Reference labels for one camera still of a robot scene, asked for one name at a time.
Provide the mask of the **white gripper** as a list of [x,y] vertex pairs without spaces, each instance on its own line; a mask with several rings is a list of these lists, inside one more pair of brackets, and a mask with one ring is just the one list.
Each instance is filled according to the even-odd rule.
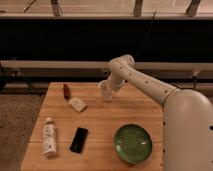
[[112,83],[110,80],[102,80],[98,83],[98,88],[100,92],[103,94],[112,94],[113,92],[117,92],[124,85],[124,82],[120,84]]

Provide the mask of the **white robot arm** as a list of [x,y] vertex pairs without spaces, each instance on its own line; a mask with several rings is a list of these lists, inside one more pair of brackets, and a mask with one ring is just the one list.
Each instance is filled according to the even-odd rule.
[[131,55],[108,63],[100,82],[109,98],[129,82],[162,106],[163,171],[213,171],[213,104],[202,93],[180,89],[141,73]]

